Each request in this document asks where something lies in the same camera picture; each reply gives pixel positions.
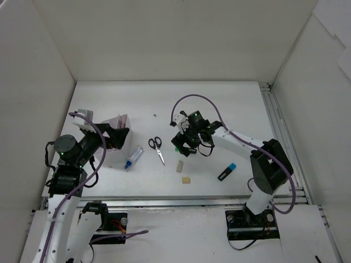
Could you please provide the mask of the green black highlighter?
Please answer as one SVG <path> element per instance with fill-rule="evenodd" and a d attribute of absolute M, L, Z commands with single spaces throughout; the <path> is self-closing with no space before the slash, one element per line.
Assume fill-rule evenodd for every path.
<path fill-rule="evenodd" d="M 196 149 L 193 149 L 193 148 L 188 148 L 188 147 L 185 147 L 190 153 L 192 154 L 196 154 L 197 153 L 197 150 Z"/>

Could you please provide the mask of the blue black highlighter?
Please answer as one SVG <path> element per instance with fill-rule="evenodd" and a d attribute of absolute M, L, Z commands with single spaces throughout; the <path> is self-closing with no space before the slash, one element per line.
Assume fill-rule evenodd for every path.
<path fill-rule="evenodd" d="M 224 169 L 217 177 L 219 181 L 223 181 L 228 175 L 230 175 L 236 169 L 236 164 L 231 163 L 226 169 Z"/>

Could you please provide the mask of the purple pen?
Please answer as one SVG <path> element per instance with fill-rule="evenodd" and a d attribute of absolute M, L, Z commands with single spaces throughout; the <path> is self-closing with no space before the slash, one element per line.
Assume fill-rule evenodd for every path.
<path fill-rule="evenodd" d="M 118 116 L 118 121 L 117 121 L 117 129 L 121 129 L 125 127 L 124 123 L 124 115 L 119 115 Z"/>

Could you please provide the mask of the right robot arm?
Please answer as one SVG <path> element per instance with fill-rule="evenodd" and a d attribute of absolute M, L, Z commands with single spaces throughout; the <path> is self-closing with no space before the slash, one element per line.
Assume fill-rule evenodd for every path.
<path fill-rule="evenodd" d="M 293 174 L 282 145 L 275 139 L 261 141 L 241 134 L 234 136 L 220 121 L 211 123 L 199 111 L 190 115 L 183 111 L 176 113 L 170 125 L 179 129 L 171 142 L 186 157 L 191 149 L 202 145 L 222 148 L 250 162 L 255 187 L 245 203 L 242 218 L 250 226 L 258 224 L 275 192 Z"/>

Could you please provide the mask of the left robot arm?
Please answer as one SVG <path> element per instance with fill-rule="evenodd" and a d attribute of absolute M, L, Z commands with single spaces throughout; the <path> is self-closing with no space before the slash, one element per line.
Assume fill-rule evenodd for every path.
<path fill-rule="evenodd" d="M 52 144 L 60 158 L 49 183 L 48 212 L 34 262 L 80 262 L 96 230 L 110 222 L 107 205 L 89 202 L 82 217 L 72 227 L 73 217 L 89 176 L 83 169 L 99 148 L 120 150 L 131 131 L 114 129 L 108 123 L 80 127 L 84 137 L 77 141 L 62 135 Z"/>

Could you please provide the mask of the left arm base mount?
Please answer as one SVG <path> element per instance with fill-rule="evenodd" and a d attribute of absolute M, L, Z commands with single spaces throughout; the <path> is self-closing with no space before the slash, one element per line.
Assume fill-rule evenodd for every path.
<path fill-rule="evenodd" d="M 83 207 L 79 219 L 86 213 L 97 215 L 100 223 L 92 235 L 89 245 L 126 243 L 126 236 L 122 236 L 127 232 L 128 213 L 126 211 L 109 211 L 106 203 L 92 201 Z"/>

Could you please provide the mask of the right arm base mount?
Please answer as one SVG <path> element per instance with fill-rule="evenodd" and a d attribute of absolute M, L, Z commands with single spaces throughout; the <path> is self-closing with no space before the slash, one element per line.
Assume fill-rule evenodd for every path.
<path fill-rule="evenodd" d="M 258 215 L 251 215 L 244 210 L 226 210 L 225 219 L 229 241 L 280 238 L 272 209 L 266 209 Z"/>

